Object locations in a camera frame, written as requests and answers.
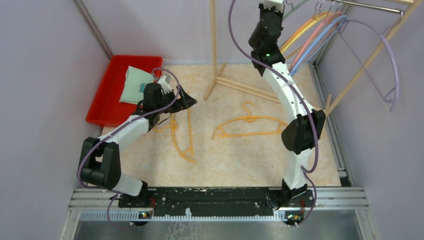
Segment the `green hanger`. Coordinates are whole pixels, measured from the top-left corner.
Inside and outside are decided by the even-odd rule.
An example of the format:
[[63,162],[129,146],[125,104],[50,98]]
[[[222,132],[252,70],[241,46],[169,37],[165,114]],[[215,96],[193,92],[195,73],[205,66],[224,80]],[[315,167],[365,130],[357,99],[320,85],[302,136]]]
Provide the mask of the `green hanger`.
[[283,3],[287,6],[289,6],[289,11],[283,15],[282,21],[284,22],[287,20],[293,13],[295,13],[299,8],[301,8],[303,5],[308,3],[310,0],[301,0],[299,3],[294,5],[293,3],[289,2],[288,0],[285,0]]

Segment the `purple hanger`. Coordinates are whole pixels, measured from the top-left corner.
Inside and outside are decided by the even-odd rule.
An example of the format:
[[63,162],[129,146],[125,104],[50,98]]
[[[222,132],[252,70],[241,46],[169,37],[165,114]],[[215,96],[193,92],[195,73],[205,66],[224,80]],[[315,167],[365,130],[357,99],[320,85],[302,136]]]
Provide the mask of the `purple hanger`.
[[380,54],[381,50],[382,49],[385,49],[387,51],[387,53],[388,53],[389,60],[390,60],[391,66],[392,66],[394,87],[387,94],[383,95],[381,93],[381,91],[378,89],[378,87],[376,85],[374,85],[374,86],[375,86],[375,89],[377,90],[377,92],[379,93],[381,99],[385,103],[390,103],[391,104],[391,106],[389,108],[389,111],[392,113],[396,109],[396,106],[397,106],[397,104],[398,104],[398,102],[400,100],[400,95],[401,95],[400,94],[400,85],[401,85],[401,83],[400,83],[399,67],[398,67],[398,63],[397,63],[396,58],[395,58],[394,51],[393,51],[392,47],[389,44],[389,40],[396,33],[397,27],[395,27],[394,30],[390,30],[388,32],[388,34],[385,36],[381,32],[379,32],[378,30],[376,30],[376,28],[374,26],[370,25],[367,22],[364,22],[364,21],[361,21],[361,20],[354,20],[354,19],[348,19],[348,20],[345,20],[344,21],[344,24],[345,25],[348,25],[349,23],[356,23],[356,24],[360,24],[360,25],[363,25],[363,26],[367,27],[368,29],[370,29],[371,31],[373,31],[378,36],[378,38],[380,39],[380,43],[374,48],[373,52],[368,56],[368,58],[366,59],[366,61],[363,63],[363,62],[361,62],[361,60],[359,59],[359,57],[357,56],[357,54],[355,53],[355,51],[351,48],[351,46],[347,43],[347,41],[343,37],[343,31],[342,30],[338,30],[337,31],[337,33],[340,36],[340,38],[343,40],[344,43],[346,43],[346,46],[351,51],[351,53],[353,54],[353,56],[356,58],[357,62],[360,65],[360,68],[356,71],[356,73],[350,79],[350,81],[348,82],[348,84],[346,85],[346,87],[342,90],[342,92],[330,104],[330,106],[328,107],[327,111],[330,113],[331,111],[333,111],[336,108],[336,106],[347,95],[347,93],[351,90],[351,88],[359,80],[359,78],[362,76],[363,73],[365,73],[367,75],[368,79],[371,82],[373,82],[373,79],[372,79],[372,77],[370,76],[370,74],[368,72],[368,66]]

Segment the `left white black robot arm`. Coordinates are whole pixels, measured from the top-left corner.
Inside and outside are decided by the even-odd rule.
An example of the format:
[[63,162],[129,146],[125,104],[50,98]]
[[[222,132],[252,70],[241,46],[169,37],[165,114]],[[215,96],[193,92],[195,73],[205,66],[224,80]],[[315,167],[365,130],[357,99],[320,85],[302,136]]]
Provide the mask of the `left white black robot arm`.
[[197,104],[197,100],[177,86],[168,83],[148,83],[143,99],[128,119],[110,133],[98,138],[88,137],[81,148],[77,179],[86,188],[100,187],[130,196],[138,207],[149,203],[150,193],[145,181],[122,172],[121,153],[138,137],[151,131],[161,114],[174,114]]

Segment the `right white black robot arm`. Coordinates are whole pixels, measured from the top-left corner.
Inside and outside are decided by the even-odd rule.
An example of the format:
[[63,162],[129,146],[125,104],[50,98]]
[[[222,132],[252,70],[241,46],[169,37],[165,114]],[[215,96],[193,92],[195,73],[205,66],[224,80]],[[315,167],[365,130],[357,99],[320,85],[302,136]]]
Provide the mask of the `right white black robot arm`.
[[326,115],[305,100],[280,52],[277,42],[283,30],[283,2],[265,0],[258,8],[259,21],[248,40],[252,48],[250,55],[254,67],[271,86],[288,116],[289,124],[281,134],[283,145],[290,152],[281,199],[287,206],[295,206],[307,191],[303,170],[321,137]]

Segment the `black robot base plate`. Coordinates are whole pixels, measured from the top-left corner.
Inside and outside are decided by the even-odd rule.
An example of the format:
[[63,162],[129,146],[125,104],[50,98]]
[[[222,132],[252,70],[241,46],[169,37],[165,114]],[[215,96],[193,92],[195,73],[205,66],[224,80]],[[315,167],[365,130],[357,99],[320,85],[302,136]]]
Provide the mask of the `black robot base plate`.
[[270,217],[280,208],[311,207],[313,192],[289,199],[280,187],[150,187],[123,194],[119,208],[147,208],[155,217]]

